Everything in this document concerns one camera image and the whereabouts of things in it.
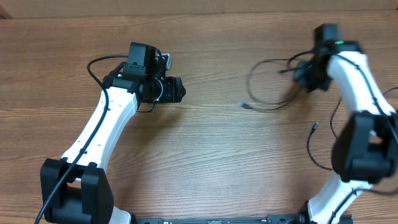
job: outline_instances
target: wire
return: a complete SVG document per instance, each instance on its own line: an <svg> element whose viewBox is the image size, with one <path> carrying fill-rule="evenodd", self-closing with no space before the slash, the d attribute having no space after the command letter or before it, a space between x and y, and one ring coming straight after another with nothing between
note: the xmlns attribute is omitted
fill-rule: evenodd
<svg viewBox="0 0 398 224"><path fill-rule="evenodd" d="M103 120L105 119L105 115L106 112L108 111L108 106L109 106L109 96L108 96L108 92L106 91L106 88L103 86L103 84L101 83L101 81L94 75L94 73L91 71L91 64L100 61L100 60L105 60L105 59L109 59L109 58L120 58L120 57L127 57L127 55L110 55L110 56L105 56L105 57L100 57L97 59L94 59L92 61L90 61L87 65L87 71L88 73L91 75L91 77L94 78L94 80L100 85L100 87L103 89L104 91L104 95L105 95L105 107L104 107L104 111L98 121L98 124L95 126L93 132L91 133L91 135L89 136L89 138L87 139L87 142L85 143L85 145L80 149L79 154L76 156L76 158L73 160L73 162L70 164L69 168L67 169L67 171L62 175L61 179L57 182L57 184L55 185L54 189L51 191L50 195L47 197L46 201L43 203L43 207L42 209L40 209L39 214L36 217L35 220L35 224L39 224L45 209L48 207L49 203L51 202L51 199L54 197L55 193L60 189L60 187L66 182L67 178L69 177L70 172L72 171L72 169L74 168L74 166L77 164L77 162L79 161L79 159L82 157L82 155L84 155L84 153L86 152L87 147L90 145L91 140L93 140L95 134L97 133L97 131L99 130Z"/></svg>
<svg viewBox="0 0 398 224"><path fill-rule="evenodd" d="M391 92L392 90L396 90L396 89L398 89L398 87L393 87L393 88L391 88L391 89L385 91L385 92L383 93L383 96L385 96L387 93Z"/></svg>
<svg viewBox="0 0 398 224"><path fill-rule="evenodd" d="M155 49L155 51L159 55L158 56L159 60L163 60L164 58L163 58L162 52L159 49Z"/></svg>
<svg viewBox="0 0 398 224"><path fill-rule="evenodd" d="M156 108L156 102L154 102L154 106L149 111L139 111L139 110L137 110L137 112L139 112L139 113L151 113L151 112L154 112L155 108Z"/></svg>
<svg viewBox="0 0 398 224"><path fill-rule="evenodd" d="M310 141L311 141L311 137L312 134L315 132L315 130L318 128L319 123L315 122L315 124L313 124L310 135L308 136L308 140L307 140L307 151L308 151L308 155L310 156L310 159L312 160L312 162L317 165L318 167L321 167L324 170L328 170L328 171L332 171L332 168L328 168L328 167L324 167L323 165L319 164L312 156L311 154L311 150L310 150Z"/></svg>
<svg viewBox="0 0 398 224"><path fill-rule="evenodd" d="M330 117L330 129L331 129L331 131L333 132L333 134L335 135L335 138L336 138L336 139L338 139L338 136L337 136L337 134L336 134L336 132L335 132L335 128L333 127L333 119L335 118L335 114L336 114L336 112L337 112L337 110L338 110L338 108L339 108L339 106L340 106L340 104L341 104L341 100L342 100L342 98L340 98L340 99L338 100L337 106L336 106L335 110L333 111L333 113L331 114L331 117Z"/></svg>
<svg viewBox="0 0 398 224"><path fill-rule="evenodd" d="M270 111L279 110L279 109L285 108L286 106L289 105L290 102L294 101L299 96L299 94L300 94L302 89L303 88L300 87L294 93L294 95L292 97L290 97L288 100L285 100L285 103L283 105L277 106L275 108L255 108L255 107L253 107L253 106L251 106L251 105L249 105L248 103L245 103L245 102L239 102L239 105L242 106L245 109L250 109L250 110L257 111L257 112L265 112L266 113L266 112L270 112Z"/></svg>
<svg viewBox="0 0 398 224"><path fill-rule="evenodd" d="M271 112L271 111L279 110L279 109L282 109L282 108L285 108L286 106L288 106L290 102L294 101L298 97L298 95L301 92L301 90L303 89L303 87L301 86L298 91L296 91L291 97L287 98L286 100L282 100L282 101L279 101L279 102L276 102L276 103L269 103L269 102L266 102L264 100L260 100L259 98L254 96L254 94L253 94L253 92L251 90L250 80L251 80L251 78L252 78L252 76L254 74L254 71L256 70L256 68L258 66L260 66L263 63L275 63L275 62L281 62L281 61L287 61L287 64L286 64L287 69L279 70L279 73L285 73L285 72L289 72L289 71L296 71L296 70L298 70L300 68L298 68L298 67L293 68L293 67L290 66L290 63L293 60L296 60L299 56L306 55L306 54L312 54L312 53L313 53L313 51L309 50L309 51L298 53L298 54L294 55L291 58L265 59L265 60L262 60L262 61L256 63L251 68L251 70L249 72L249 75L248 75L248 77L246 79L246 89L248 90L248 94L249 94L250 98L253 101L255 101L257 103L261 103L263 105L278 105L278 106L276 106L275 108L255 108L255 107L249 105L248 103L239 102L240 106L242 106L245 109L250 109L250 110L254 110L254 111L258 111L258 112Z"/></svg>

